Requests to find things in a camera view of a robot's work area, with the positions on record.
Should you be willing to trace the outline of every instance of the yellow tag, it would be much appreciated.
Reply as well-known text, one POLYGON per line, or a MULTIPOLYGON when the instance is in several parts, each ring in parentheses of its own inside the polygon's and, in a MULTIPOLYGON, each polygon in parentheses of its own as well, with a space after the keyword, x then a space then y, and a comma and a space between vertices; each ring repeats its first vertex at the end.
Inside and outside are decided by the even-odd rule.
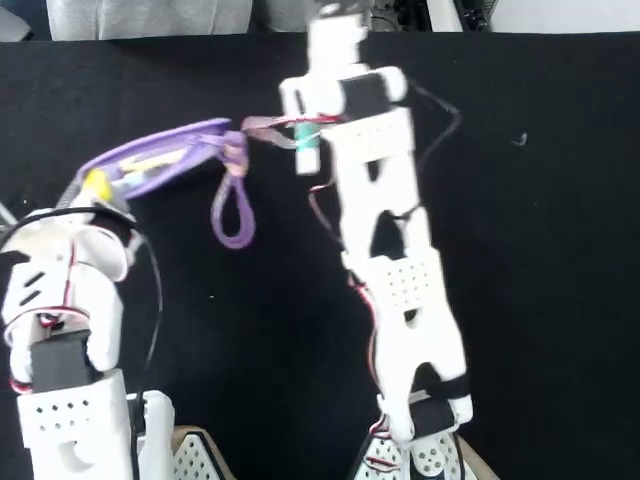
POLYGON ((110 202, 113 198, 113 190, 111 189, 109 178, 102 170, 91 170, 87 178, 85 178, 82 188, 91 190, 103 202, 110 202))

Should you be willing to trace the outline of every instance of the white plastic bracket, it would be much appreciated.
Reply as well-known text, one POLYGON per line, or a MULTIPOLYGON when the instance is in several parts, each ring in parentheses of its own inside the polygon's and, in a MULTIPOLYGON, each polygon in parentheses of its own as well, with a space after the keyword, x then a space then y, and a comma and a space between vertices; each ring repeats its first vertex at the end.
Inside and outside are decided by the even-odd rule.
MULTIPOLYGON (((131 478, 129 411, 124 379, 112 370, 92 385, 18 397, 24 445, 34 480, 131 478)), ((146 432, 138 438, 142 480, 173 480, 174 410, 160 392, 143 394, 146 432)))
POLYGON ((131 478, 125 397, 120 370, 89 386, 18 397, 34 479, 131 478))
MULTIPOLYGON (((134 400, 135 394, 127 396, 134 400)), ((152 390, 144 392, 146 431, 138 436, 138 461, 141 480, 173 480, 171 435, 175 411, 169 397, 152 390)))

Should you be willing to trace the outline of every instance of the perforated plastic panel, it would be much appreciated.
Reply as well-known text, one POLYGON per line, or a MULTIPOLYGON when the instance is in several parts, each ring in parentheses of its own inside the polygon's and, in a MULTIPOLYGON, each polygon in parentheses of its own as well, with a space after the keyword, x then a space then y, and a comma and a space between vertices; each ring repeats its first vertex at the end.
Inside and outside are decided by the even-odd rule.
POLYGON ((400 464, 400 451, 391 440, 374 438, 369 444, 364 461, 360 465, 354 480, 400 480, 397 468, 377 465, 367 458, 375 458, 393 465, 400 464))
MULTIPOLYGON (((411 448, 413 464, 425 478, 434 478, 444 471, 445 480, 460 478, 460 460, 453 438, 449 433, 432 435, 417 440, 411 448)), ((465 463, 465 479, 476 480, 476 476, 465 463)))
POLYGON ((414 149, 409 110, 394 108, 389 113, 326 128, 322 136, 339 148, 343 158, 367 163, 393 157, 398 150, 414 149))
POLYGON ((407 257, 386 263, 385 267, 394 305, 403 312, 424 306, 429 286, 427 260, 407 257))
MULTIPOLYGON (((400 464, 400 452, 393 441, 373 439, 364 461, 354 477, 354 480, 400 480, 402 473, 397 469, 377 467, 367 457, 400 464)), ((420 478, 438 478, 442 480, 460 479, 460 462, 451 434, 432 435, 417 440, 411 446, 411 458, 415 471, 420 478)), ((477 480, 475 474, 465 464, 466 480, 477 480)))
POLYGON ((176 480, 222 480, 199 435, 189 434, 174 456, 176 480))
POLYGON ((22 395, 18 410, 27 448, 113 432, 128 422, 122 372, 109 372, 86 387, 22 395))

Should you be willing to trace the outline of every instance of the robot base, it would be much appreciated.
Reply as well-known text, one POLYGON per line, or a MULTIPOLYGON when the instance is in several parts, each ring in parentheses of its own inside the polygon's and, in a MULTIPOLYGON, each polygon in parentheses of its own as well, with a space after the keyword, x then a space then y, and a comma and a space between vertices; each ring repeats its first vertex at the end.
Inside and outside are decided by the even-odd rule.
MULTIPOLYGON (((460 439, 466 480, 497 480, 480 456, 460 439)), ((401 452, 390 439, 373 438, 355 469, 353 480, 459 480, 460 461, 451 433, 431 435, 401 452), (401 465, 407 465, 404 471, 401 465)))

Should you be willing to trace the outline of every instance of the teal tape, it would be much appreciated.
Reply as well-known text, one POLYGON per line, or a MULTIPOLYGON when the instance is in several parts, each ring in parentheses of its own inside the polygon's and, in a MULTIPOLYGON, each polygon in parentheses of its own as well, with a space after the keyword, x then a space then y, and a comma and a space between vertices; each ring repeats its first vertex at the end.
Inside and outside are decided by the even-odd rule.
POLYGON ((295 127, 295 139, 298 146, 296 150, 305 150, 307 148, 316 148, 320 145, 320 137, 318 133, 320 128, 311 122, 297 123, 295 127))

